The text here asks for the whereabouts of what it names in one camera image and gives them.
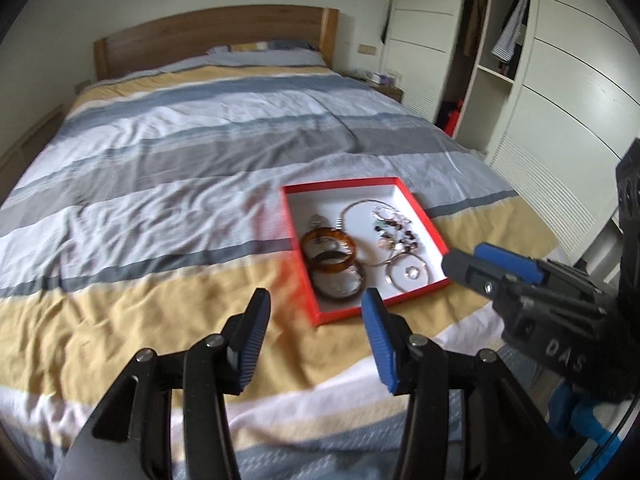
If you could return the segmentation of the dark brown bangle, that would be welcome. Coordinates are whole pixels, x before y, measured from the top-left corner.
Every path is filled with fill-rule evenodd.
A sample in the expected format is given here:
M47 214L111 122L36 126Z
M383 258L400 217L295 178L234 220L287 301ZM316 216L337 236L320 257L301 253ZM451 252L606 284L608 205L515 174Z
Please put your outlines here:
M362 294L366 288L366 272L359 262L355 262L346 270L334 274L312 271L310 282L318 297L344 304Z

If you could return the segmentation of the grey pillow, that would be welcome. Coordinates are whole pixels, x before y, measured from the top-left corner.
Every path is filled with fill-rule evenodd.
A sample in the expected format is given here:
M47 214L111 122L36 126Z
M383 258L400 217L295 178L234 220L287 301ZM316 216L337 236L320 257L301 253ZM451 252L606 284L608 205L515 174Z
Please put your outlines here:
M211 47L206 51L206 58L210 64L228 67L328 67L322 55L311 44L298 40L258 41L257 44Z

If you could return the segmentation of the silver wristwatch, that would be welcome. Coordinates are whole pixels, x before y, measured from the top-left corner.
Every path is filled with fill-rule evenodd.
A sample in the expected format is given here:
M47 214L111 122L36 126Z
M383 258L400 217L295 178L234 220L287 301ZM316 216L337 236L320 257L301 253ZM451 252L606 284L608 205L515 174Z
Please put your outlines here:
M328 218L322 216L322 214L313 214L308 221L308 228L311 229L311 231L325 228L331 229L332 223Z

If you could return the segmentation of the red item in wardrobe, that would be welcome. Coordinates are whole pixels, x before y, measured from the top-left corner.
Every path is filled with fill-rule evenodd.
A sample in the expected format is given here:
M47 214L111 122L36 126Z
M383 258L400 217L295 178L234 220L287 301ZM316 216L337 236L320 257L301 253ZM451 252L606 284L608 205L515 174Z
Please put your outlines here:
M463 102L458 101L455 106L451 107L451 110L447 115L447 120L444 127L444 133L446 133L447 136L450 136L450 138L454 136L454 130L456 130L457 128L458 121L462 111L462 106L463 106Z

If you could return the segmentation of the wooden nightstand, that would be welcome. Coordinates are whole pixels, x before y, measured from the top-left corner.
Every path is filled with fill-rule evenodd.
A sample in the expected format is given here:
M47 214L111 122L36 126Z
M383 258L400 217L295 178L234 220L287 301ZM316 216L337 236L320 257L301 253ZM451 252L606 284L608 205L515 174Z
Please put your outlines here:
M394 75L369 72L368 70L351 70L346 72L345 76L363 82L371 89L388 96L398 103L401 103L404 98L404 92L396 84Z

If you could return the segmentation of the low white wall cabinet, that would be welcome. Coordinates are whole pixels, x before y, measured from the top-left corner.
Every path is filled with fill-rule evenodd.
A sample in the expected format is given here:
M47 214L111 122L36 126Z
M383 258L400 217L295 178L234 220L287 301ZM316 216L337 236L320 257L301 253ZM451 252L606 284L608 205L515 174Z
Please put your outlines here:
M1 156L1 203L4 203L21 176L58 133L64 118L65 107L63 105L50 110Z

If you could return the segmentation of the amber orange bangle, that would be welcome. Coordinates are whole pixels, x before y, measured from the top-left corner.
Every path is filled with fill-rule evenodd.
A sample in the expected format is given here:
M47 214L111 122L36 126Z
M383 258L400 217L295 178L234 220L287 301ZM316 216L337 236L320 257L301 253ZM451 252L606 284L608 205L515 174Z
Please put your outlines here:
M309 271L339 274L357 260L356 242L343 231L322 226L305 233L299 248Z

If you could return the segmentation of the red jewelry box tray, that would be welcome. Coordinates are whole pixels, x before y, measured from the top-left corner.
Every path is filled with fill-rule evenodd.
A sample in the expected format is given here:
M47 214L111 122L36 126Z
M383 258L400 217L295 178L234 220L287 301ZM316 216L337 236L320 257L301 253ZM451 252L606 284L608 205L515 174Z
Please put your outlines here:
M282 208L294 248L298 275L306 294L305 310L314 326L352 318L359 314L362 294L344 304L318 297L312 288L300 238L311 231L308 221L322 214L332 228L349 235L357 245L357 260L366 272L366 288L374 287L388 306L437 292L449 285L442 272L448 247L431 219L398 177L343 179L285 185ZM386 283L384 269L393 256L422 257L431 273L431 284L402 294Z

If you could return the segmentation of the hanging shirt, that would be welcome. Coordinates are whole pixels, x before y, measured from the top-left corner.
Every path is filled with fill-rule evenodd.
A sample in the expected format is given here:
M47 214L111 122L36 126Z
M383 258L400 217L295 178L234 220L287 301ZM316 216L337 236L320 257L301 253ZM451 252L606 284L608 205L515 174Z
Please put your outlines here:
M529 0L516 0L513 11L509 14L497 42L491 49L491 55L501 63L510 63L513 58L528 2Z

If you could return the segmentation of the white wardrobe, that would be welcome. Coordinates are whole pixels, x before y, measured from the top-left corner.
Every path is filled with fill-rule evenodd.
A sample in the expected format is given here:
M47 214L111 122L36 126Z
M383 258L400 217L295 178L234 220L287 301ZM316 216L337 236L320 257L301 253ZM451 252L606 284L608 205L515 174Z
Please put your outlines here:
M529 0L510 63L491 55L516 0L390 0L384 68L484 157L570 261L614 221L614 170L639 134L639 53L606 0Z

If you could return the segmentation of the wooden headboard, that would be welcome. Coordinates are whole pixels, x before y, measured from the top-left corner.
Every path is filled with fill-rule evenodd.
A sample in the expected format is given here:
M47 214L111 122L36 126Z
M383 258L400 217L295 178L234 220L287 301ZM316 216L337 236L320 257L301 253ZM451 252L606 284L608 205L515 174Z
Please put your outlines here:
M152 70L224 44L299 40L333 65L340 11L320 6L249 4L191 11L114 32L93 44L96 78Z

